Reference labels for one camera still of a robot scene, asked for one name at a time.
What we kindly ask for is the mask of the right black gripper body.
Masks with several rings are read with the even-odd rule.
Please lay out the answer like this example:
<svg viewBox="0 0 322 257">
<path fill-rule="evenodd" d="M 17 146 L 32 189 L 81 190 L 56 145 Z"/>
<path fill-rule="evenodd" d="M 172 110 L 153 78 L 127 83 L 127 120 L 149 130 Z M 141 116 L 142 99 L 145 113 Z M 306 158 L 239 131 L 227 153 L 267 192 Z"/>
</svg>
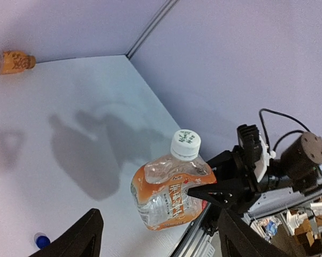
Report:
<svg viewBox="0 0 322 257">
<path fill-rule="evenodd" d="M 246 213 L 259 199 L 252 169 L 244 163 L 244 150 L 234 146 L 215 157 L 214 174 L 218 184 L 216 200 L 221 208 L 229 208 L 237 214 Z"/>
</svg>

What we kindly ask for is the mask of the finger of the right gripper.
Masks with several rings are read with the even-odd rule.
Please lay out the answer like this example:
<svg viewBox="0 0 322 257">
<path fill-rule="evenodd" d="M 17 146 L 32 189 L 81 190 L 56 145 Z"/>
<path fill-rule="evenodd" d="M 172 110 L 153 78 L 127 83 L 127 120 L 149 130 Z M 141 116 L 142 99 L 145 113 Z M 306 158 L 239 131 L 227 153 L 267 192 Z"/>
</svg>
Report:
<svg viewBox="0 0 322 257">
<path fill-rule="evenodd" d="M 187 195 L 207 201 L 220 208 L 229 208 L 244 196 L 247 186 L 240 178 L 220 180 L 213 184 L 192 187 Z"/>
<path fill-rule="evenodd" d="M 236 164 L 234 153 L 225 150 L 206 162 L 214 174 L 233 174 Z"/>
</svg>

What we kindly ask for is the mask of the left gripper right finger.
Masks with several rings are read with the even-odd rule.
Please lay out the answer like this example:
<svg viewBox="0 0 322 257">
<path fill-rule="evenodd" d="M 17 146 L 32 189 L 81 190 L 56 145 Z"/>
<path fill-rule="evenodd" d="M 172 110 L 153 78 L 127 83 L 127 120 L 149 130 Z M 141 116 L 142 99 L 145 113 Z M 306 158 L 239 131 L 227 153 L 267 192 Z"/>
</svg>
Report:
<svg viewBox="0 0 322 257">
<path fill-rule="evenodd" d="M 223 209 L 218 219 L 222 256 L 282 257 L 288 254 L 268 243 L 230 209 Z"/>
</svg>

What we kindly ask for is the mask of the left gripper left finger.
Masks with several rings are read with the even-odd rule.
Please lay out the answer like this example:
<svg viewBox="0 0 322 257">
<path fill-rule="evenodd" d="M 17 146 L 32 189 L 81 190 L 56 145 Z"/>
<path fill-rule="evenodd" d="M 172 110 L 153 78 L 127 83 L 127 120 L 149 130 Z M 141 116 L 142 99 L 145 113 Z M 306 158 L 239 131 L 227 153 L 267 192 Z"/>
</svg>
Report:
<svg viewBox="0 0 322 257">
<path fill-rule="evenodd" d="M 103 230 L 101 212 L 92 208 L 35 256 L 100 256 Z"/>
</svg>

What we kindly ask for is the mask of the white bottle cap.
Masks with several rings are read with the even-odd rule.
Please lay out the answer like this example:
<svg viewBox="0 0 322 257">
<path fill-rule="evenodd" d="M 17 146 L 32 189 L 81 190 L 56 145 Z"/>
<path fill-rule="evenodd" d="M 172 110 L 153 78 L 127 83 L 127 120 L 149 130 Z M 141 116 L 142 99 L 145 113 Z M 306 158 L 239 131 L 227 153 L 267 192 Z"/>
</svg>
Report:
<svg viewBox="0 0 322 257">
<path fill-rule="evenodd" d="M 201 146 L 200 136 L 192 130 L 178 130 L 174 133 L 170 152 L 182 161 L 192 161 L 198 157 Z"/>
</svg>

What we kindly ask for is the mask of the blue bottle cap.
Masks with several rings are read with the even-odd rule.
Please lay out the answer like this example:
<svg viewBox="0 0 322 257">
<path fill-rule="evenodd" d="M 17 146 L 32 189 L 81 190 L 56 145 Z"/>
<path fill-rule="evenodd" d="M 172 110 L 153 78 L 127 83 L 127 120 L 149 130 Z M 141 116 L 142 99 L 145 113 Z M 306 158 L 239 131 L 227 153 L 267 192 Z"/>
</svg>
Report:
<svg viewBox="0 0 322 257">
<path fill-rule="evenodd" d="M 41 250 L 51 244 L 50 239 L 44 233 L 38 232 L 34 235 L 35 245 Z"/>
</svg>

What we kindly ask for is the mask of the crushed orange label bottle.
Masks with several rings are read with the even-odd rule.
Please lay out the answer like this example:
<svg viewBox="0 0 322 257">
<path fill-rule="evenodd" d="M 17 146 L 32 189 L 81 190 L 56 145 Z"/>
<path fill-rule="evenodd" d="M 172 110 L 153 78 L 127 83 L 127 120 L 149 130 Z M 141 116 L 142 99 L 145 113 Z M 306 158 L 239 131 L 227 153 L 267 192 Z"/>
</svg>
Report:
<svg viewBox="0 0 322 257">
<path fill-rule="evenodd" d="M 188 190 L 215 182 L 212 169 L 201 157 L 182 161 L 168 154 L 138 169 L 131 194 L 144 225 L 157 231 L 196 219 L 205 204 L 188 196 Z"/>
</svg>

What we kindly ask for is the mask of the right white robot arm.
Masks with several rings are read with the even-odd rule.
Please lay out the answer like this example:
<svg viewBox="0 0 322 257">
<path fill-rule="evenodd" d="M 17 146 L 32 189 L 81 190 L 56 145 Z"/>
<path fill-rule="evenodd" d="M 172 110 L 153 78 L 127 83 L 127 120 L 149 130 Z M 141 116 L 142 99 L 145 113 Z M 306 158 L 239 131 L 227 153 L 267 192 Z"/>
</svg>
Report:
<svg viewBox="0 0 322 257">
<path fill-rule="evenodd" d="M 286 117 L 302 129 L 270 145 L 263 113 Z M 188 196 L 239 215 L 263 217 L 313 200 L 322 194 L 322 138 L 298 119 L 267 108 L 258 112 L 263 131 L 240 125 L 238 144 L 207 163 L 216 182 L 192 187 Z"/>
</svg>

